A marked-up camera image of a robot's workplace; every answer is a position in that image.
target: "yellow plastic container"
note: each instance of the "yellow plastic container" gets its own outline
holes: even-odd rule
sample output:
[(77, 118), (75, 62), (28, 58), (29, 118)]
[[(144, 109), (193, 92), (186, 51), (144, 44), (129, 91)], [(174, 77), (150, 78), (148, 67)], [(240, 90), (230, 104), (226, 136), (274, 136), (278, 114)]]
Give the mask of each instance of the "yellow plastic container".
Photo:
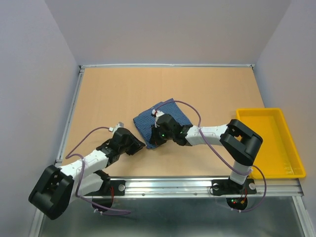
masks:
[[(254, 164), (267, 179), (292, 179), (306, 176), (282, 110), (279, 108), (238, 109), (237, 119), (263, 138)], [(254, 169), (253, 179), (262, 179)]]

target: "table surface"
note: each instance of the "table surface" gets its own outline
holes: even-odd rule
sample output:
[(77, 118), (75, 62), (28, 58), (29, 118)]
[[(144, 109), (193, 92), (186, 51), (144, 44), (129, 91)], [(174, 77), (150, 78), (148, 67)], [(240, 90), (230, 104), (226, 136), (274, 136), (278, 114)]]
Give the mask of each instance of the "table surface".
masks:
[[(235, 118), (238, 108), (263, 108), (264, 104), (251, 68), (89, 68), (85, 69), (64, 154), (92, 129), (115, 126), (119, 121), (143, 141), (133, 118), (154, 104), (174, 98), (193, 105), (202, 126), (217, 126)], [(195, 112), (180, 109), (193, 124)], [(83, 156), (112, 137), (98, 130), (81, 144)], [(215, 149), (230, 163), (221, 146)], [(76, 160), (63, 159), (63, 165)], [(133, 156), (122, 155), (105, 169), (110, 176), (200, 176), (229, 175), (230, 170), (206, 145), (181, 147), (172, 141), (154, 149), (143, 148)]]

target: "cable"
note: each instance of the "cable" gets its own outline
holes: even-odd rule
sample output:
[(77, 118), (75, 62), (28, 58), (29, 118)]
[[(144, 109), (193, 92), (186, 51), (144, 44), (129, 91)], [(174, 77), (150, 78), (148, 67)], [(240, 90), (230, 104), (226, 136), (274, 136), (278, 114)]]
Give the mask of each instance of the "cable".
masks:
[(94, 131), (99, 130), (99, 129), (107, 129), (107, 130), (109, 130), (110, 128), (109, 128), (109, 127), (97, 127), (97, 128), (95, 128), (95, 129), (93, 129), (93, 130), (90, 131), (90, 132), (69, 152), (69, 154), (66, 155), (66, 157), (65, 157), (65, 159), (69, 159), (69, 158), (71, 158), (71, 157), (77, 156), (77, 157), (80, 157), (80, 159), (81, 159), (81, 161), (82, 161), (82, 168), (81, 168), (80, 177), (79, 177), (79, 180), (78, 180), (78, 185), (77, 185), (77, 188), (76, 188), (75, 195), (76, 195), (76, 197), (81, 198), (81, 199), (85, 200), (86, 202), (89, 202), (89, 203), (93, 204), (94, 206), (97, 206), (97, 207), (99, 207), (99, 208), (102, 208), (102, 209), (105, 209), (105, 210), (108, 210), (108, 211), (116, 211), (116, 212), (117, 212), (117, 213), (107, 213), (107, 212), (102, 212), (102, 211), (99, 211), (99, 210), (96, 209), (96, 211), (99, 212), (101, 215), (108, 215), (108, 216), (128, 215), (128, 214), (131, 213), (131, 211), (129, 211), (129, 210), (121, 210), (121, 209), (108, 208), (108, 207), (106, 207), (106, 206), (102, 206), (102, 205), (99, 205), (99, 204), (97, 204), (97, 203), (95, 203), (95, 202), (93, 202), (93, 201), (90, 201), (89, 199), (87, 199), (87, 198), (85, 198), (85, 197), (83, 197), (83, 196), (81, 196), (81, 195), (78, 194), (79, 189), (80, 189), (81, 182), (82, 182), (82, 180), (83, 180), (85, 162), (84, 162), (84, 160), (83, 160), (84, 157), (83, 157), (82, 155), (80, 155), (80, 154), (72, 154), (72, 152), (74, 152), (74, 150), (75, 150), (78, 146), (80, 146), (80, 145), (84, 142), (84, 140), (87, 139), (87, 137), (91, 135), (91, 133), (93, 133)]
[[(203, 138), (203, 140), (204, 140), (204, 142), (206, 142), (206, 144), (209, 146), (209, 148), (216, 154), (216, 156), (219, 158), (219, 159), (221, 159), (221, 161), (228, 167), (228, 168), (230, 168), (233, 172), (235, 172), (235, 173), (237, 173), (237, 174), (239, 174), (239, 175), (249, 175), (250, 173), (251, 173), (251, 170), (249, 171), (249, 173), (241, 173), (241, 172), (239, 172), (238, 170), (236, 170), (236, 169), (234, 169), (230, 164), (228, 164), (228, 162), (224, 159), (224, 158), (222, 158), (222, 156), (213, 148), (213, 146), (208, 142), (208, 140), (206, 139), (206, 137), (204, 136), (204, 134), (203, 134), (203, 132), (202, 132), (202, 130), (201, 130), (201, 127), (200, 127), (200, 125), (201, 125), (201, 115), (199, 114), (199, 112), (196, 110), (196, 108), (194, 108), (192, 105), (190, 105), (190, 104), (188, 104), (188, 103), (186, 103), (186, 102), (183, 102), (183, 101), (181, 101), (181, 100), (173, 100), (173, 101), (165, 101), (165, 102), (163, 102), (161, 105), (159, 105), (157, 108), (156, 108), (156, 111), (161, 107), (161, 106), (164, 106), (164, 105), (166, 105), (166, 104), (169, 104), (169, 103), (181, 103), (181, 104), (184, 104), (184, 105), (187, 105), (187, 106), (189, 106), (191, 109), (193, 109), (195, 112), (196, 112), (196, 114), (197, 114), (197, 116), (198, 116), (198, 124), (197, 124), (197, 127), (198, 127), (198, 130), (199, 130), (199, 132), (200, 132), (200, 134), (201, 134), (201, 136), (202, 136), (202, 138)], [(261, 171), (261, 169), (259, 169), (256, 165), (252, 165), (252, 167), (255, 167), (259, 172), (260, 172), (260, 174), (262, 175), (262, 178), (263, 178), (263, 182), (264, 182), (264, 184), (265, 184), (265, 190), (264, 190), (264, 193), (263, 193), (263, 196), (262, 196), (262, 198), (261, 198), (261, 200), (260, 200), (260, 202), (257, 204), (257, 205), (255, 205), (254, 207), (252, 207), (252, 208), (250, 208), (250, 209), (248, 209), (248, 210), (243, 210), (243, 211), (241, 211), (241, 210), (236, 210), (236, 211), (238, 211), (238, 212), (249, 212), (249, 211), (252, 211), (252, 210), (254, 210), (255, 208), (257, 208), (257, 207), (259, 207), (261, 204), (262, 204), (262, 202), (263, 202), (263, 200), (265, 199), (265, 197), (266, 197), (266, 194), (267, 194), (267, 181), (266, 181), (266, 177), (264, 176), (264, 174), (263, 174), (263, 172)]]

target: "blue cloth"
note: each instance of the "blue cloth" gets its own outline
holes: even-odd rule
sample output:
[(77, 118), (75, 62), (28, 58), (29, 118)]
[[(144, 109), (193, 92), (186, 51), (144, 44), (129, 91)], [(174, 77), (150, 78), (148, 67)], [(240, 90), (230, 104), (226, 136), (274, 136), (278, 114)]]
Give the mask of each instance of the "blue cloth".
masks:
[[(158, 104), (154, 105), (150, 109), (141, 112), (139, 116), (133, 119), (135, 127), (142, 135), (147, 145), (147, 149), (156, 148), (156, 145), (152, 145), (149, 143), (150, 137), (152, 135), (152, 125), (155, 124), (155, 118), (151, 116), (153, 109), (157, 108), (163, 102), (159, 102)], [(180, 110), (180, 108), (176, 105), (176, 103), (169, 103), (159, 108), (160, 111), (164, 112), (165, 114), (170, 114), (174, 117), (174, 119), (180, 123), (181, 125), (191, 124), (190, 120), (184, 115), (184, 113)]]

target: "metal frame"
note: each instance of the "metal frame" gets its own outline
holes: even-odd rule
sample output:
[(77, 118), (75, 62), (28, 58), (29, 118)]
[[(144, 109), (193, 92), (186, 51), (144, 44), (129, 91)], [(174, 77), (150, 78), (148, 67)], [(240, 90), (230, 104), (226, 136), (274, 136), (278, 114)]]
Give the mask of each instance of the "metal frame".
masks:
[[(78, 81), (72, 100), (72, 106), (67, 119), (67, 124), (62, 137), (58, 156), (56, 158), (56, 166), (60, 166), (65, 150), (65, 144), (69, 136), (69, 129), (73, 119), (75, 106), (77, 103), (80, 86), (85, 68), (108, 68), (108, 67), (250, 67), (252, 64), (104, 64), (104, 65), (85, 65), (80, 67)], [(117, 198), (217, 198), (209, 192), (209, 188), (214, 179), (225, 179), (227, 177), (113, 177), (112, 179), (124, 179), (125, 196)], [(264, 190), (262, 180), (255, 180), (257, 194), (261, 196)], [(295, 207), (307, 237), (314, 237), (313, 226), (310, 222), (309, 215), (304, 208), (301, 196), (303, 191), (298, 179), (293, 180), (267, 180), (268, 190), (267, 196), (292, 196)], [(93, 198), (104, 198), (102, 196), (94, 196)], [(32, 222), (29, 237), (38, 237), (41, 234), (44, 214), (38, 209)]]

